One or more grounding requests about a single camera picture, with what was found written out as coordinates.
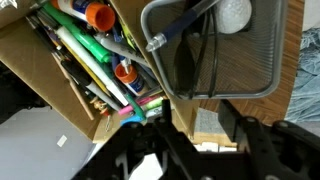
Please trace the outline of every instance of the white ball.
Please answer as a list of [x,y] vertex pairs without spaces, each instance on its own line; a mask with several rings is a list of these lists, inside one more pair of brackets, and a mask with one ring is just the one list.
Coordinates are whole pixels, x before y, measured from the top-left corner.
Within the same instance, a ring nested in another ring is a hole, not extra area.
[[218,31],[225,34],[240,31],[252,13],[249,0],[220,0],[215,8]]

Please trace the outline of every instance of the wire mesh container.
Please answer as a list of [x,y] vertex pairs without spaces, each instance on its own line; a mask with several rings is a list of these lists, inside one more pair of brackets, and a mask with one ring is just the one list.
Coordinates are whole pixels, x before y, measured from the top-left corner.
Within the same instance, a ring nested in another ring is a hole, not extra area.
[[[146,39],[149,41],[181,16],[185,2],[149,3],[141,15]],[[189,28],[152,52],[165,88],[171,94],[182,99],[257,98],[276,89],[280,81],[287,0],[251,0],[251,5],[251,19],[240,32],[218,33],[211,8],[202,16],[206,27],[202,32],[195,33]],[[181,50],[181,44],[188,48]],[[190,67],[189,58],[181,59],[183,52],[192,56],[194,67]]]

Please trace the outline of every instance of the blue fabric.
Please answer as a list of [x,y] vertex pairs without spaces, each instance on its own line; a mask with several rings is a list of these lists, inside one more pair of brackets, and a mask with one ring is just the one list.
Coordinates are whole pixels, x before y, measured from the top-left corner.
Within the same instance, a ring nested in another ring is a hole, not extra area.
[[320,121],[320,28],[303,32],[297,76],[285,120]]

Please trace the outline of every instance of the orange cap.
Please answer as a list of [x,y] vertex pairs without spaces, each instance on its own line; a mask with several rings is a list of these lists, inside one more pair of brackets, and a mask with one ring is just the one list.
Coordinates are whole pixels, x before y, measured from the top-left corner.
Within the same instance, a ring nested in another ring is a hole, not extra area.
[[114,11],[109,6],[97,2],[87,7],[86,18],[90,25],[102,31],[111,29],[116,20]]
[[117,78],[123,83],[131,83],[137,78],[137,71],[130,66],[129,74],[126,73],[124,67],[121,64],[118,64],[115,70]]
[[51,0],[50,2],[51,2],[53,7],[55,7],[56,9],[60,10],[58,0]]

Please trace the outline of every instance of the cardboard box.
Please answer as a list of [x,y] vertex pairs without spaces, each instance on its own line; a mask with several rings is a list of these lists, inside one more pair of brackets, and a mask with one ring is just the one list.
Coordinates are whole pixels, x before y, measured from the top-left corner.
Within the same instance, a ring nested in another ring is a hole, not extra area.
[[[0,11],[0,61],[93,142],[107,141],[119,128],[119,121],[124,117],[113,116],[111,131],[108,133],[105,131],[106,119],[103,119],[98,112],[94,111],[95,120],[89,119],[50,52],[24,19],[33,2],[19,0],[18,9],[8,7]],[[144,50],[147,42],[140,26],[141,11],[149,1],[112,0],[111,2],[162,84],[153,58]],[[192,136],[193,121],[199,102],[179,100],[170,94],[167,95],[175,107],[174,124],[178,130]]]

